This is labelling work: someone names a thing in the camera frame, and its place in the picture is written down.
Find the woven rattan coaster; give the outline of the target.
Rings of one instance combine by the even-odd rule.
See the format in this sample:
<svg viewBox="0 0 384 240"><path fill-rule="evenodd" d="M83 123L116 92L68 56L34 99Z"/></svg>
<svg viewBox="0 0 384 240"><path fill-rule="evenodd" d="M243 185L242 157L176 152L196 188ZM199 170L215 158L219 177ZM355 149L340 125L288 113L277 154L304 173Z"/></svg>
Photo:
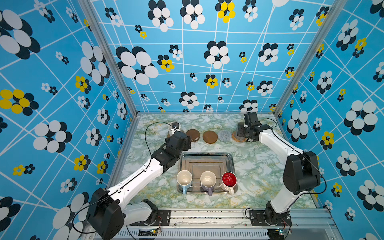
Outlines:
<svg viewBox="0 0 384 240"><path fill-rule="evenodd" d="M244 143L247 140L247 138L237 136L236 131L232 133L232 139L237 143Z"/></svg>

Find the round brown coaster front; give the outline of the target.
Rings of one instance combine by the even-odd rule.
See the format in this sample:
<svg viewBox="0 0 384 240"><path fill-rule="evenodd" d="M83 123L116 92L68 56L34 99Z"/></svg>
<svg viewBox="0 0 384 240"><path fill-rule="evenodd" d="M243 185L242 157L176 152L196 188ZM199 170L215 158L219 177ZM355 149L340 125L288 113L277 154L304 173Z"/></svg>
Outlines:
<svg viewBox="0 0 384 240"><path fill-rule="evenodd" d="M191 142L197 142L200 137L201 137L201 134L198 130L196 129L190 129L186 132L186 135L190 138Z"/></svg>

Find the round brown coaster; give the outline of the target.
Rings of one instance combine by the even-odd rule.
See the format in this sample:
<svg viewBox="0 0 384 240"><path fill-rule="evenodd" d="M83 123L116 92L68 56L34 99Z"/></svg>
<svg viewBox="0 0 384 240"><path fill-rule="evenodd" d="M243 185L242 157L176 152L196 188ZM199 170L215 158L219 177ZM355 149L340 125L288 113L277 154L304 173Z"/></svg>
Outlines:
<svg viewBox="0 0 384 240"><path fill-rule="evenodd" d="M198 130L196 129L190 129L186 132L186 135L190 138L191 142L197 142L200 137L201 137L201 134Z"/></svg>
<svg viewBox="0 0 384 240"><path fill-rule="evenodd" d="M214 131L205 131L203 133L203 140L207 144L214 144L218 140L218 135Z"/></svg>

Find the grey silicone round coaster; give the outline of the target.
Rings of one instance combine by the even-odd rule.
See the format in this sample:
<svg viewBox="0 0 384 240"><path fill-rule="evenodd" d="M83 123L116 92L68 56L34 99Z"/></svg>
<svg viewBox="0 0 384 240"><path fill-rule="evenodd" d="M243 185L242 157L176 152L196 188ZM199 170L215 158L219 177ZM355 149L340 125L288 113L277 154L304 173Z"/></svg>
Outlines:
<svg viewBox="0 0 384 240"><path fill-rule="evenodd" d="M230 142L232 139L232 133L228 130L220 130L217 135L218 139L222 142Z"/></svg>

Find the white mug blue handle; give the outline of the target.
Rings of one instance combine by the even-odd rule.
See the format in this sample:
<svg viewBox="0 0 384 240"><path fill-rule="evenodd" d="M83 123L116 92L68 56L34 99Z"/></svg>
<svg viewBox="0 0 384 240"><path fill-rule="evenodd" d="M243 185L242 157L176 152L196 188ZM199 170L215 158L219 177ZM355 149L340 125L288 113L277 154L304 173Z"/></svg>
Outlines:
<svg viewBox="0 0 384 240"><path fill-rule="evenodd" d="M188 170L182 170L177 175L177 183L182 189L184 195L187 194L187 190L191 187L193 181L192 173Z"/></svg>

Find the white mug purple handle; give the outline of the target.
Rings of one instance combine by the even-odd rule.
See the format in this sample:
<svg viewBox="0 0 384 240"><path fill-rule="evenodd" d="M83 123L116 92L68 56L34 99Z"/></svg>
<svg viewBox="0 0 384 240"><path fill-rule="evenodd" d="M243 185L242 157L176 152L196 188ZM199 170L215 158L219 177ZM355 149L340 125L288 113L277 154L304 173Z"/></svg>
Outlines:
<svg viewBox="0 0 384 240"><path fill-rule="evenodd" d="M205 171L201 174L200 181L201 188L211 197L217 182L216 175L211 171Z"/></svg>

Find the red interior white mug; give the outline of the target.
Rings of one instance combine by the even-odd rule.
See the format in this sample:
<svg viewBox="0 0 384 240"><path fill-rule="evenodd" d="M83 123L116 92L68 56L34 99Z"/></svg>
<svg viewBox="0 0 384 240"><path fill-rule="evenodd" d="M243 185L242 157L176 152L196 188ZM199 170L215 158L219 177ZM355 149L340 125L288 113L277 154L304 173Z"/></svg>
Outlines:
<svg viewBox="0 0 384 240"><path fill-rule="evenodd" d="M225 172L222 174L221 181L221 188L224 191L227 191L230 195L234 195L235 186L238 182L236 175L232 172Z"/></svg>

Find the white speckled mug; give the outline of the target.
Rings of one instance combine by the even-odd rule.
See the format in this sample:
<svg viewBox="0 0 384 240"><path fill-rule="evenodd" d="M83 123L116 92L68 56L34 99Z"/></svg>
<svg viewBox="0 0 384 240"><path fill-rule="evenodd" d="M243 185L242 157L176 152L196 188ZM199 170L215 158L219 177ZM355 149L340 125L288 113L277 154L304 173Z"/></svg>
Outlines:
<svg viewBox="0 0 384 240"><path fill-rule="evenodd" d="M178 127L176 125L168 126L168 137L172 136L177 131L180 131L180 127Z"/></svg>

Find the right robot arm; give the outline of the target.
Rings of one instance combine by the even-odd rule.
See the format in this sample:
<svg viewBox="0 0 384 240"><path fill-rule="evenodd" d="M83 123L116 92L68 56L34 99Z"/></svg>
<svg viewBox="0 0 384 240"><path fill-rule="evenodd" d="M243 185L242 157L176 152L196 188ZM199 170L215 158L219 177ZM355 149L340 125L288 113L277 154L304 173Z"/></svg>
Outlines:
<svg viewBox="0 0 384 240"><path fill-rule="evenodd" d="M267 202L264 213L269 225L277 225L289 215L290 208L302 195L310 194L320 185L322 174L317 155L298 149L278 136L271 126L260 123L256 113L244 114L244 121L238 124L236 135L266 145L285 163L283 187Z"/></svg>

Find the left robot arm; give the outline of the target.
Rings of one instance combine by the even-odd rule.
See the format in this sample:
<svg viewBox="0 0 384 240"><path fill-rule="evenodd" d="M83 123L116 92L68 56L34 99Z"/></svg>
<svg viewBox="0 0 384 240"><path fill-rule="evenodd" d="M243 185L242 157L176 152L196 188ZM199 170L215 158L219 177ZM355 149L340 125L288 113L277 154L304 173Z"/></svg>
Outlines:
<svg viewBox="0 0 384 240"><path fill-rule="evenodd" d="M86 214L88 223L104 240L112 239L119 231L134 223L153 224L158 208L149 200L130 205L130 201L152 180L173 167L183 151L191 149L191 138L176 131L166 139L150 159L132 175L107 190L96 190Z"/></svg>

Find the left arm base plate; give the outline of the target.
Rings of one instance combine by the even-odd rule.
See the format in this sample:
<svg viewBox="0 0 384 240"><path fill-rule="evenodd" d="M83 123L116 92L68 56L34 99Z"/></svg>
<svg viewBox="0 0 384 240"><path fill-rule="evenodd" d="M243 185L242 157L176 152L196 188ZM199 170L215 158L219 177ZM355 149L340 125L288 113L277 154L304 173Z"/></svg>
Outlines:
<svg viewBox="0 0 384 240"><path fill-rule="evenodd" d="M169 226L171 220L171 210L158 210L157 216L152 220L149 219L145 222L136 222L130 224L130 226Z"/></svg>

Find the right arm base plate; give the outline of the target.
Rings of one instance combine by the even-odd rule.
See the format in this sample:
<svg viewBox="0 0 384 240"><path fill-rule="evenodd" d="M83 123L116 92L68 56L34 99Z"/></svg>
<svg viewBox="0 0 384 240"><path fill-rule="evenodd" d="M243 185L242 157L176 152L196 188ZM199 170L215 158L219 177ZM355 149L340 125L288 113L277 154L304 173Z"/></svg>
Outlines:
<svg viewBox="0 0 384 240"><path fill-rule="evenodd" d="M276 214L269 210L249 210L246 217L253 227L290 227L292 218L288 213Z"/></svg>

